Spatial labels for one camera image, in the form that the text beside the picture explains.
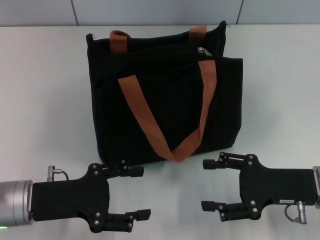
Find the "cable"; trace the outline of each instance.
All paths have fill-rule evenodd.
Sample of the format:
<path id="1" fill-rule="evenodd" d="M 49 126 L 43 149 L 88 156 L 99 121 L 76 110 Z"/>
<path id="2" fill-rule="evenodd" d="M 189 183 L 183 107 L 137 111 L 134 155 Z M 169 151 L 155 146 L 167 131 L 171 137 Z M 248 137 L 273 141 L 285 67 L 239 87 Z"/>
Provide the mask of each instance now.
<path id="1" fill-rule="evenodd" d="M 298 217 L 296 217 L 295 219 L 292 219 L 291 217 L 289 217 L 289 215 L 288 215 L 288 213 L 287 213 L 287 210 L 288 210 L 288 208 L 289 208 L 290 206 L 291 206 L 291 205 L 285 206 L 285 208 L 284 208 L 284 215 L 285 215 L 286 218 L 289 219 L 291 222 L 293 222 L 293 223 L 298 223 L 298 222 L 299 222 L 299 218 L 298 218 Z"/>
<path id="2" fill-rule="evenodd" d="M 69 180 L 68 174 L 67 174 L 65 171 L 63 171 L 63 170 L 61 170 L 61 173 L 63 173 L 63 174 L 65 175 L 65 178 L 66 178 L 66 180 L 68 181 L 68 180 Z"/>

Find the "zipper pull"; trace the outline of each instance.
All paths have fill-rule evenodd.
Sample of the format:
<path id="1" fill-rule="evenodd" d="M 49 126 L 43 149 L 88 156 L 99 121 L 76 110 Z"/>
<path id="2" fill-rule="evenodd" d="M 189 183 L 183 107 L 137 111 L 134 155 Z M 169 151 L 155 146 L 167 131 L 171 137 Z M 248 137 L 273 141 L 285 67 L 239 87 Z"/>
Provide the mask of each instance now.
<path id="1" fill-rule="evenodd" d="M 207 56 L 212 56 L 212 54 L 207 49 L 205 49 L 204 47 L 198 47 L 198 51 L 201 54 L 205 54 Z"/>

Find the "bag handle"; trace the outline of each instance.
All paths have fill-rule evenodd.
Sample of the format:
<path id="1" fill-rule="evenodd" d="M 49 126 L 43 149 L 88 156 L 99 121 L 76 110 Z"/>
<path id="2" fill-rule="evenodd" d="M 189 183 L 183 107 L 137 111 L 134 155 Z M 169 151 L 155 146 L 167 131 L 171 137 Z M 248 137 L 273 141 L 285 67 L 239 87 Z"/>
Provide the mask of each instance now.
<path id="1" fill-rule="evenodd" d="M 207 33 L 207 26 L 196 26 L 189 31 L 190 42 L 202 42 Z M 119 30 L 110 33 L 110 52 L 112 54 L 124 54 L 128 52 L 128 38 L 131 37 Z"/>
<path id="2" fill-rule="evenodd" d="M 153 150 L 161 157 L 175 162 L 182 162 L 199 147 L 204 133 L 210 102 L 217 85 L 217 71 L 214 60 L 198 62 L 202 80 L 203 97 L 199 127 L 186 137 L 173 151 L 161 132 L 140 88 L 135 75 L 118 79 L 123 95 L 138 121 Z"/>

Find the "tabletop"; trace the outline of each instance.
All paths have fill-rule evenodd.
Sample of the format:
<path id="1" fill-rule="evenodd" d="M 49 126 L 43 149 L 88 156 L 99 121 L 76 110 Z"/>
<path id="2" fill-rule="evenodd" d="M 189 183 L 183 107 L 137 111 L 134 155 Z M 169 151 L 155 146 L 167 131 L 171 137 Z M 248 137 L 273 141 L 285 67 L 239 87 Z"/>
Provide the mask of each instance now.
<path id="1" fill-rule="evenodd" d="M 0 28 L 0 182 L 45 182 L 47 166 L 82 177 L 100 163 L 92 116 L 86 34 L 159 37 L 190 26 L 59 26 Z M 243 58 L 242 127 L 225 152 L 256 154 L 270 168 L 319 166 L 320 25 L 231 25 L 224 56 Z M 110 213 L 151 209 L 131 233 L 92 233 L 80 218 L 0 230 L 4 240 L 316 240 L 320 211 L 306 207 L 307 225 L 288 221 L 283 205 L 257 221 L 221 222 L 201 201 L 240 202 L 239 171 L 203 170 L 194 155 L 182 163 L 144 166 L 144 176 L 110 179 Z M 297 215 L 289 208 L 291 217 Z"/>

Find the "gray wall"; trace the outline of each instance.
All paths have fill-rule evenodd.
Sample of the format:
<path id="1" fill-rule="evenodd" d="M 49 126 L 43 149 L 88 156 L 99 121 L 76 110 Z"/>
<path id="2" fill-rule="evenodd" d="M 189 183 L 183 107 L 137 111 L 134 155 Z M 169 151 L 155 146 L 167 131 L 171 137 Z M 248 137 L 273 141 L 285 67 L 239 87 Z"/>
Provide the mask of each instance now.
<path id="1" fill-rule="evenodd" d="M 320 24 L 320 0 L 0 0 L 0 26 Z"/>

